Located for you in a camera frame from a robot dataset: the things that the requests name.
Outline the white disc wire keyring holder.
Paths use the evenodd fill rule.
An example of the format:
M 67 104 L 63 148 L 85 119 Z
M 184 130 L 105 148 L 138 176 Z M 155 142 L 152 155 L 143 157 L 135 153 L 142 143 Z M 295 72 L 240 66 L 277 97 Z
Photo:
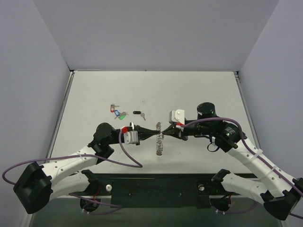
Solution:
M 162 133 L 162 129 L 161 129 L 161 122 L 158 122 L 156 124 L 156 130 L 160 130 L 160 134 L 156 135 L 156 155 L 157 156 L 162 156 L 163 153 L 163 139 L 161 138 L 161 133 Z

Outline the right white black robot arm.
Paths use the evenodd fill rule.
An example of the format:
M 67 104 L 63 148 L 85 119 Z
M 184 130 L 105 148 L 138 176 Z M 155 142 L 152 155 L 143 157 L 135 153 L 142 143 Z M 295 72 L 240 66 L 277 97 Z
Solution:
M 222 169 L 212 178 L 214 192 L 233 192 L 253 199 L 279 220 L 286 220 L 292 214 L 303 197 L 302 178 L 294 178 L 270 161 L 254 146 L 237 121 L 218 117 L 215 105 L 205 102 L 197 107 L 197 120 L 186 120 L 185 111 L 177 109 L 170 112 L 169 122 L 163 135 L 181 140 L 189 136 L 206 137 L 257 178 L 257 181 L 249 180 Z

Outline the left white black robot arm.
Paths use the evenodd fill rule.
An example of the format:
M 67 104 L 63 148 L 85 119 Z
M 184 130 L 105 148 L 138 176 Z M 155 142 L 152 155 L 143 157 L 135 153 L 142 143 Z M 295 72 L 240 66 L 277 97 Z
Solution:
M 101 123 L 93 140 L 79 151 L 64 157 L 27 161 L 26 168 L 14 184 L 13 191 L 28 214 L 41 210 L 47 203 L 64 194 L 85 192 L 91 195 L 97 190 L 97 182 L 80 171 L 103 161 L 110 162 L 114 150 L 112 144 L 135 144 L 160 134 L 131 124 L 115 129 L 109 123 Z

